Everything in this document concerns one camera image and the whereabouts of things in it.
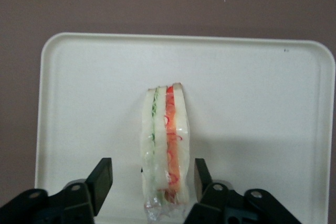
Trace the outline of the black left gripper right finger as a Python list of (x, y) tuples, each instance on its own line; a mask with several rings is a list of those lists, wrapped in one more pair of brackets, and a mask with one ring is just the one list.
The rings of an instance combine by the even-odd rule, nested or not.
[(300, 223), (271, 193), (250, 189), (240, 195), (221, 181), (214, 181), (205, 159), (194, 162), (197, 203), (185, 223)]

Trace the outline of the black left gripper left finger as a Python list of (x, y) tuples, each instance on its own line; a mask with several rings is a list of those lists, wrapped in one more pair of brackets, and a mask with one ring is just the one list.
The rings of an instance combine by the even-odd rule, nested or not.
[(102, 158), (87, 179), (60, 192), (26, 190), (1, 207), (1, 223), (94, 223), (113, 184), (112, 159)]

